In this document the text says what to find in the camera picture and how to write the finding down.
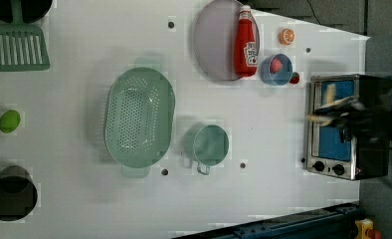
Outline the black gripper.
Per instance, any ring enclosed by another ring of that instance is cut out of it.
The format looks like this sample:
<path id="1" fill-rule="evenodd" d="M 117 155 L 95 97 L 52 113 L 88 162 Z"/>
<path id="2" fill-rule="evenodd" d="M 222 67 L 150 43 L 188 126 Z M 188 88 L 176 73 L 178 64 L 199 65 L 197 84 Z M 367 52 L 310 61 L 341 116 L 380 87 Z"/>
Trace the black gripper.
<path id="1" fill-rule="evenodd" d="M 362 103 L 356 103 L 349 115 L 331 126 L 338 130 L 341 143 L 352 141 L 354 137 L 375 142 L 391 137 L 391 118 L 382 112 L 374 112 Z"/>

